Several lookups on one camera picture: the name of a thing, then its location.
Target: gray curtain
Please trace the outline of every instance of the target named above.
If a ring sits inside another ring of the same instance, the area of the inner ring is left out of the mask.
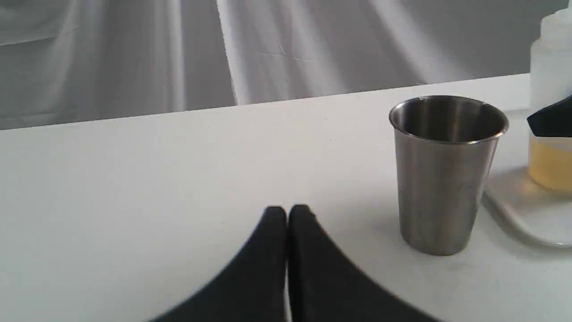
[[[567,0],[0,0],[0,129],[527,72]]]

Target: yellow liquid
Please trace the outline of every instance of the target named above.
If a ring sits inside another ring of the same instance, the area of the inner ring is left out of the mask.
[[[529,174],[540,185],[572,193],[572,151],[555,148],[530,135]]]

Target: black object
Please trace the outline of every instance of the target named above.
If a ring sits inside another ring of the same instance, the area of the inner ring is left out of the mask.
[[[526,120],[535,136],[572,137],[572,96],[539,110]]]
[[[304,205],[289,216],[288,288],[293,322],[437,321],[365,276]]]
[[[153,321],[285,322],[286,240],[285,211],[267,208],[249,240],[218,276]]]

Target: stainless steel cup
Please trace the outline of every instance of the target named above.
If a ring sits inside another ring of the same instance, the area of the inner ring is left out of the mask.
[[[401,235],[423,253],[460,252],[470,238],[496,144],[509,121],[480,101],[426,96],[394,107],[390,122]]]

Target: cup rim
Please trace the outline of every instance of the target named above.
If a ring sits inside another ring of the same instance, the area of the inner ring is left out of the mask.
[[[403,107],[404,105],[407,105],[411,102],[414,101],[421,101],[421,100],[427,100],[427,99],[434,99],[434,98],[453,98],[453,99],[463,99],[463,100],[467,100],[467,101],[472,101],[473,103],[478,103],[481,105],[486,105],[490,108],[492,108],[492,110],[495,112],[495,114],[497,116],[499,116],[502,121],[503,121],[503,127],[500,129],[500,131],[498,131],[496,134],[488,136],[484,139],[480,139],[480,140],[474,140],[474,141],[465,141],[465,142],[447,142],[447,141],[441,141],[441,140],[434,140],[434,139],[428,139],[428,138],[424,138],[418,135],[414,135],[411,134],[407,131],[405,131],[404,129],[402,129],[400,126],[398,126],[394,120],[393,120],[393,115],[397,112],[397,110],[399,110],[401,107]],[[506,133],[506,131],[509,129],[509,119],[506,117],[505,113],[503,113],[500,109],[498,109],[497,107],[494,107],[491,104],[485,103],[483,101],[479,101],[479,100],[475,100],[475,99],[471,99],[469,97],[464,97],[464,96],[455,96],[455,95],[425,95],[425,96],[419,96],[419,97],[414,97],[412,99],[408,99],[405,101],[402,101],[401,103],[397,104],[396,106],[394,106],[393,108],[391,108],[390,113],[389,113],[389,120],[391,125],[393,126],[393,128],[407,136],[410,136],[412,138],[416,138],[422,141],[426,141],[426,142],[431,142],[431,143],[438,143],[438,144],[450,144],[450,145],[456,145],[456,146],[463,146],[463,145],[472,145],[472,144],[479,144],[479,143],[484,143],[484,142],[488,142],[491,140],[495,140],[498,139],[499,137],[501,137],[503,134]]]

